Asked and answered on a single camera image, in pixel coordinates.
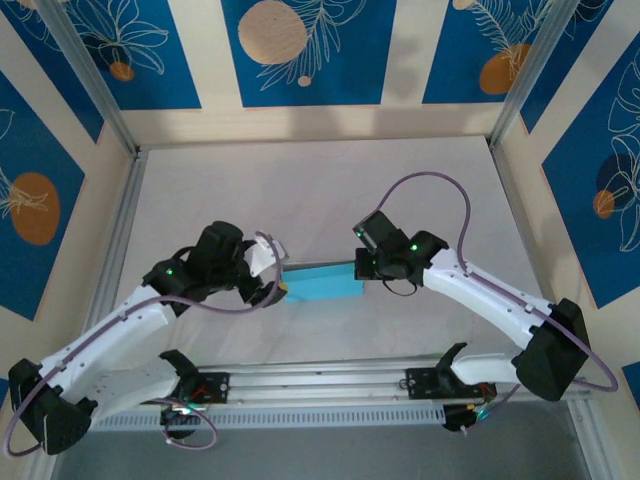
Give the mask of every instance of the blue wallpaper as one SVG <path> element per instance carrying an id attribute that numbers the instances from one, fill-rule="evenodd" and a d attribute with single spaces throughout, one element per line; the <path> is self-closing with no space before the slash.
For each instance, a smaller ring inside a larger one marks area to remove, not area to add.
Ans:
<path id="1" fill-rule="evenodd" d="M 640 285 L 640 35 L 543 163 L 602 307 Z"/>
<path id="2" fill-rule="evenodd" d="M 449 2 L 423 103 L 504 100 L 551 3 Z"/>
<path id="3" fill-rule="evenodd" d="M 520 114 L 531 132 L 562 81 L 580 56 L 613 0 L 582 0 L 547 64 L 536 80 Z"/>
<path id="4" fill-rule="evenodd" d="M 395 0 L 222 0 L 242 104 L 379 104 L 395 7 Z"/>
<path id="5" fill-rule="evenodd" d="M 200 108 L 167 0 L 70 0 L 61 5 L 122 110 Z M 37 13 L 15 0 L 0 0 L 0 6 L 74 108 L 77 85 L 69 80 L 70 67 Z"/>
<path id="6" fill-rule="evenodd" d="M 0 73 L 0 305 L 33 320 L 84 173 Z"/>
<path id="7" fill-rule="evenodd" d="M 0 0 L 0 10 L 4 12 L 89 136 L 96 142 L 104 120 L 85 92 L 80 80 L 64 60 L 58 45 L 38 13 L 17 0 Z"/>

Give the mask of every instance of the light blue block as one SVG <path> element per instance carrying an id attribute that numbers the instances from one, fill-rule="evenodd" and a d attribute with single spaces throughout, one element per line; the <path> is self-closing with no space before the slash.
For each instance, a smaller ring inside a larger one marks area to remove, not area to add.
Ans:
<path id="1" fill-rule="evenodd" d="M 282 280 L 289 289 L 285 300 L 293 303 L 362 295 L 364 282 L 355 280 L 354 268 L 348 263 L 284 272 Z"/>

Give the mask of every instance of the white table surface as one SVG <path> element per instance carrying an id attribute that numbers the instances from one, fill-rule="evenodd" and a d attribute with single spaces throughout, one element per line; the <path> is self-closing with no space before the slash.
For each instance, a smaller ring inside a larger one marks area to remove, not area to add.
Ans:
<path id="1" fill-rule="evenodd" d="M 465 257 L 539 295 L 486 142 L 460 137 L 152 150 L 118 301 L 156 262 L 195 244 L 214 220 L 231 222 L 246 236 L 256 229 L 271 233 L 291 262 L 353 260 L 360 242 L 352 227 L 398 178 L 419 170 L 448 173 L 468 190 L 473 215 Z M 454 246 L 464 203 L 448 183 L 415 178 L 394 192 L 383 211 L 409 236 L 424 229 Z M 241 308 L 237 297 L 225 292 L 208 303 Z M 142 345 L 135 360 L 169 348 L 197 365 L 374 358 L 439 353 L 460 341 L 508 340 L 443 295 L 420 289 L 401 298 L 369 282 L 360 297 L 281 302 L 243 316 L 191 309 Z"/>

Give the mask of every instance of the white robotic arm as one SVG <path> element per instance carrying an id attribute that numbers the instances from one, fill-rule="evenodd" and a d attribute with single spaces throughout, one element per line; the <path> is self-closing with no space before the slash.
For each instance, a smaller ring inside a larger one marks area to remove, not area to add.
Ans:
<path id="1" fill-rule="evenodd" d="M 520 383 L 557 401 L 587 359 L 549 317 L 584 344 L 589 340 L 580 308 L 528 295 L 464 260 L 446 242 L 425 231 L 408 238 L 376 210 L 354 227 L 366 248 L 356 250 L 356 278 L 408 280 L 460 302 L 502 330 L 512 341 L 503 347 L 456 344 L 443 357 L 439 374 L 451 390 L 485 382 Z"/>
<path id="2" fill-rule="evenodd" d="M 198 371 L 175 350 L 139 368 L 115 369 L 144 339 L 188 308 L 172 298 L 194 304 L 212 293 L 237 289 L 244 302 L 252 305 L 247 310 L 279 301 L 286 290 L 279 281 L 263 285 L 259 275 L 285 255 L 275 240 L 258 236 L 243 241 L 242 232 L 233 225 L 214 222 L 195 247 L 156 264 L 129 298 L 81 337 L 40 365 L 26 359 L 14 365 L 9 372 L 14 410 L 22 410 L 20 419 L 43 449 L 57 454 L 107 416 L 177 393 L 190 397 Z M 53 371 L 57 373 L 48 379 Z M 40 391 L 27 404 L 25 399 L 36 388 Z"/>

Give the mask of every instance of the cable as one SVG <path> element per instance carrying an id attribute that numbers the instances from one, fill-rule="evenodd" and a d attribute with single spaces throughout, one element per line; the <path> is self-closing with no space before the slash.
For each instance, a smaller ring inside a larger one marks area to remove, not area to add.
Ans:
<path id="1" fill-rule="evenodd" d="M 162 433 L 164 434 L 164 437 L 165 437 L 165 439 L 167 441 L 167 444 L 173 445 L 174 447 L 182 448 L 183 450 L 207 450 L 207 449 L 213 447 L 218 442 L 218 430 L 216 429 L 216 426 L 213 424 L 213 422 L 211 420 L 209 420 L 209 418 L 204 413 L 202 413 L 202 412 L 200 412 L 198 410 L 191 409 L 191 407 L 189 407 L 189 405 L 187 405 L 184 402 L 181 402 L 180 400 L 178 400 L 176 398 L 156 398 L 153 401 L 156 402 L 156 403 L 163 403 L 165 405 L 180 405 L 183 408 L 191 410 L 193 413 L 196 414 L 196 416 L 200 417 L 200 419 L 202 421 L 204 421 L 207 425 L 209 425 L 209 428 L 211 429 L 211 432 L 213 433 L 213 437 L 211 438 L 211 441 L 209 443 L 207 443 L 207 444 L 204 444 L 204 445 L 186 445 L 185 443 L 177 442 L 177 441 L 175 441 L 175 440 L 173 440 L 171 438 L 171 436 L 169 435 L 169 423 L 167 422 L 167 424 L 165 424 L 165 426 L 164 426 L 164 430 L 162 431 Z"/>
<path id="2" fill-rule="evenodd" d="M 13 432 L 16 428 L 16 425 L 20 421 L 20 417 L 22 416 L 22 414 L 26 411 L 27 407 L 31 405 L 31 402 L 33 402 L 33 399 L 40 393 L 40 391 L 44 388 L 44 386 L 47 385 L 47 383 L 49 383 L 53 377 L 55 377 L 58 373 L 64 370 L 66 368 L 66 365 L 69 362 L 71 362 L 79 353 L 84 351 L 89 345 L 91 345 L 99 337 L 101 337 L 107 330 L 112 328 L 117 323 L 123 320 L 126 320 L 130 315 L 133 315 L 135 312 L 149 305 L 152 305 L 154 303 L 159 303 L 159 302 L 182 303 L 183 305 L 200 308 L 208 312 L 222 313 L 226 315 L 239 315 L 243 313 L 249 313 L 269 305 L 273 297 L 276 295 L 278 291 L 278 286 L 280 285 L 280 280 L 282 277 L 282 261 L 278 256 L 278 250 L 275 244 L 273 243 L 273 239 L 271 238 L 271 236 L 263 232 L 256 232 L 256 235 L 266 240 L 267 244 L 269 245 L 269 248 L 274 253 L 275 262 L 276 262 L 275 281 L 273 282 L 273 286 L 269 291 L 269 294 L 264 299 L 262 299 L 262 301 L 260 301 L 259 303 L 257 303 L 256 305 L 250 308 L 243 308 L 240 310 L 227 310 L 224 308 L 217 308 L 217 307 L 211 307 L 208 305 L 203 305 L 196 301 L 178 297 L 176 295 L 163 295 L 163 296 L 149 298 L 147 300 L 144 300 L 140 303 L 133 305 L 132 307 L 129 307 L 127 310 L 124 311 L 124 313 L 117 315 L 111 320 L 109 320 L 102 327 L 100 327 L 93 334 L 91 334 L 87 339 L 85 339 L 80 345 L 78 345 L 75 349 L 69 352 L 67 356 L 62 359 L 61 366 L 56 366 L 52 368 L 49 372 L 47 372 L 47 374 L 44 375 L 42 379 L 36 384 L 36 386 L 33 387 L 33 389 L 27 394 L 25 399 L 16 408 L 13 416 L 11 417 L 11 420 L 9 420 L 9 424 L 7 425 L 7 430 L 5 431 L 4 439 L 2 442 L 2 451 L 4 455 L 7 457 L 13 457 L 13 458 L 24 457 L 26 455 L 29 455 L 30 453 L 35 452 L 41 447 L 41 445 L 34 445 L 33 447 L 28 448 L 27 450 L 23 450 L 21 452 L 14 452 L 13 450 L 11 450 L 11 437 L 13 436 Z"/>
<path id="3" fill-rule="evenodd" d="M 383 280 L 382 284 L 384 285 L 384 288 L 389 290 L 394 295 L 398 295 L 399 297 L 410 297 L 411 295 L 413 295 L 414 293 L 416 293 L 418 291 L 418 286 L 415 283 L 411 284 L 411 285 L 413 285 L 413 292 L 411 292 L 411 293 L 399 293 L 399 292 L 396 292 L 393 288 L 391 288 L 389 286 L 389 284 L 387 283 L 386 280 Z"/>
<path id="4" fill-rule="evenodd" d="M 385 204 L 385 202 L 387 201 L 387 199 L 389 198 L 391 193 L 398 186 L 400 186 L 402 183 L 406 182 L 407 180 L 410 180 L 410 179 L 415 178 L 415 177 L 438 177 L 438 178 L 441 178 L 441 179 L 446 180 L 447 182 L 451 183 L 453 186 L 455 186 L 458 189 L 458 191 L 462 194 L 462 197 L 464 198 L 466 211 L 465 211 L 465 216 L 464 216 L 464 222 L 462 223 L 462 229 L 460 230 L 460 236 L 458 237 L 458 245 L 456 247 L 456 255 L 458 257 L 458 262 L 460 263 L 460 266 L 465 271 L 465 273 L 467 273 L 471 278 L 474 278 L 475 280 L 477 280 L 478 282 L 482 283 L 486 287 L 489 287 L 494 292 L 496 292 L 496 293 L 498 293 L 500 295 L 503 295 L 506 298 L 510 299 L 511 301 L 516 303 L 516 305 L 518 305 L 520 307 L 527 306 L 527 302 L 526 301 L 524 301 L 521 298 L 513 295 L 511 292 L 508 292 L 507 290 L 503 289 L 502 287 L 494 284 L 490 280 L 487 280 L 486 278 L 481 277 L 477 273 L 474 273 L 474 272 L 470 272 L 469 273 L 468 267 L 467 267 L 467 263 L 465 262 L 464 256 L 462 255 L 462 245 L 464 244 L 464 239 L 465 239 L 465 236 L 467 234 L 467 229 L 469 228 L 469 222 L 471 221 L 471 200 L 469 199 L 469 194 L 466 192 L 464 187 L 457 180 L 455 180 L 454 178 L 452 178 L 449 175 L 444 174 L 444 173 L 432 172 L 432 171 L 416 172 L 416 173 L 412 173 L 410 175 L 406 175 L 405 177 L 402 177 L 400 180 L 398 180 L 396 183 L 394 183 L 391 186 L 391 188 L 387 191 L 387 193 L 384 194 L 384 196 L 382 197 L 382 200 L 380 201 L 380 203 L 378 204 L 378 206 L 376 207 L 376 209 L 374 211 L 380 210 L 382 208 L 382 206 Z M 587 346 L 582 340 L 580 340 L 576 335 L 574 335 L 572 332 L 570 332 L 567 328 L 565 328 L 560 323 L 558 323 L 556 320 L 554 320 L 553 318 L 551 318 L 548 315 L 544 314 L 543 312 L 541 312 L 537 308 L 534 307 L 532 313 L 536 317 L 540 318 L 541 320 L 543 320 L 545 322 L 549 322 L 553 327 L 555 327 L 557 330 L 562 332 L 569 340 L 571 340 L 580 350 L 582 350 L 585 354 L 587 354 L 587 356 L 589 358 L 591 358 L 591 360 L 593 360 L 595 362 L 595 364 L 598 365 L 598 367 L 600 367 L 600 369 L 604 372 L 604 374 L 609 379 L 609 382 L 611 383 L 611 385 L 609 385 L 609 386 L 604 386 L 604 385 L 597 385 L 597 384 L 593 384 L 593 383 L 590 383 L 590 382 L 586 382 L 584 380 L 573 380 L 574 384 L 580 385 L 580 386 L 583 386 L 583 387 L 587 387 L 587 388 L 591 388 L 593 390 L 599 390 L 599 391 L 602 391 L 602 392 L 616 392 L 618 390 L 618 380 L 617 380 L 615 374 L 611 371 L 611 368 L 609 368 L 609 366 L 593 350 L 591 350 L 591 348 L 589 348 L 589 346 Z"/>
<path id="5" fill-rule="evenodd" d="M 498 403 L 495 404 L 493 408 L 488 408 L 486 406 L 482 408 L 482 410 L 478 412 L 478 415 L 476 417 L 477 418 L 476 423 L 474 423 L 472 426 L 477 425 L 479 422 L 488 418 L 489 415 L 494 414 L 496 410 L 502 408 L 509 401 L 509 399 L 513 397 L 513 394 L 516 393 L 516 391 L 518 391 L 519 388 L 520 388 L 520 384 L 516 384 L 511 390 L 509 390 L 509 392 L 504 397 L 502 397 L 502 399 L 500 399 Z"/>

